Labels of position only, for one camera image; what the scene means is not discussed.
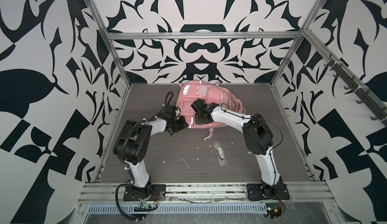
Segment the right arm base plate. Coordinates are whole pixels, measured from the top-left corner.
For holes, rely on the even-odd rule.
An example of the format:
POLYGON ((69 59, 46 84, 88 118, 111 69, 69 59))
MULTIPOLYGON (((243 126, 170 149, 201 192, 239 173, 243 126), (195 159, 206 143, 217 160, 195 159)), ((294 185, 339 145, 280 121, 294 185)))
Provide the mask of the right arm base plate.
POLYGON ((289 200, 290 194, 284 183, 278 182, 274 186, 262 184, 247 184, 247 195, 250 201, 261 200, 289 200))

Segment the pink student backpack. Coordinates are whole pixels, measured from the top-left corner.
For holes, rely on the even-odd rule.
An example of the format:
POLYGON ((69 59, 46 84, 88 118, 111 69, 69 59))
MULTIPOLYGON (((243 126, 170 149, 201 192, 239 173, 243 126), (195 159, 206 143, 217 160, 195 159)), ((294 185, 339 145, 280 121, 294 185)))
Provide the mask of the pink student backpack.
POLYGON ((197 99, 202 99, 206 104, 216 103, 239 114, 246 114, 247 112, 243 107, 242 101, 237 99, 229 89, 219 86, 219 83, 212 85, 205 81, 192 80, 184 85, 180 83, 179 86, 180 93, 176 106, 180 108, 180 114, 185 117, 185 121, 190 129, 209 130, 209 135, 204 140, 210 139, 213 136, 215 128, 225 127, 226 125, 220 122, 202 124, 197 121, 195 117, 196 112, 191 107, 191 104, 197 99))

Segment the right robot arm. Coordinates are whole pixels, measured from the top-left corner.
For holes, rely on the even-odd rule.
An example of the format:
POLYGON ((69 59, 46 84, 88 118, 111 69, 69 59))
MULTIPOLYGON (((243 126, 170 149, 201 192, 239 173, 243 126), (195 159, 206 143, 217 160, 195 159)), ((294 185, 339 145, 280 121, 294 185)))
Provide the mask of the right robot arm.
POLYGON ((259 115, 243 115, 216 103, 207 104, 197 99, 191 104, 196 123, 222 123, 243 133, 247 149, 256 156, 260 171, 263 195, 273 198, 284 187, 277 170, 273 153, 273 133, 267 121, 259 115))

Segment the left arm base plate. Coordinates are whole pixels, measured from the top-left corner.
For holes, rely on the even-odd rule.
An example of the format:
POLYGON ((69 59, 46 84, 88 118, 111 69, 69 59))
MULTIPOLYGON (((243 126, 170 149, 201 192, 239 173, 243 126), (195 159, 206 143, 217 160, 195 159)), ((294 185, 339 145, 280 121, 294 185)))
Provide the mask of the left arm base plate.
POLYGON ((125 188, 123 200, 126 202, 153 200, 154 196, 164 196, 166 185, 148 184, 144 188, 128 186, 125 188))

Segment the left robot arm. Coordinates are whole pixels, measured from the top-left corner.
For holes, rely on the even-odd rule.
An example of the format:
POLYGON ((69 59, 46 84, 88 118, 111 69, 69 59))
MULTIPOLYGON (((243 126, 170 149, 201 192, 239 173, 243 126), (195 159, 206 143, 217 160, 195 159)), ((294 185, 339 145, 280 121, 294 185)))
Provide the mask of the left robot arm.
POLYGON ((164 132, 173 135, 188 127, 180 113, 179 107, 165 104, 156 116, 139 121, 126 121, 114 144, 113 154, 129 172, 135 190, 149 194, 151 177, 146 170, 144 159, 150 138, 164 132))

